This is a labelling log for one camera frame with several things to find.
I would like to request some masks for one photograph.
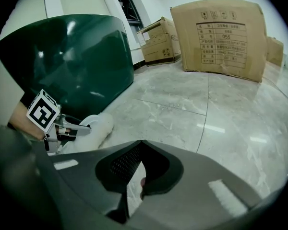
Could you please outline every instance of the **cardboard box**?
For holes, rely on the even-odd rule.
[[[266,58],[264,15],[256,3],[203,0],[171,8],[185,71],[261,82]]]
[[[273,64],[282,66],[283,54],[284,54],[284,44],[272,37],[267,37],[267,61]]]
[[[175,62],[181,57],[173,21],[161,17],[137,35],[148,66]]]

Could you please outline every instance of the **grey tile floor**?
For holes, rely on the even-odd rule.
[[[288,178],[288,71],[267,63],[262,83],[184,72],[182,62],[142,67],[105,112],[114,117],[103,148],[149,139],[206,155],[261,197]],[[141,165],[128,197],[140,203]]]

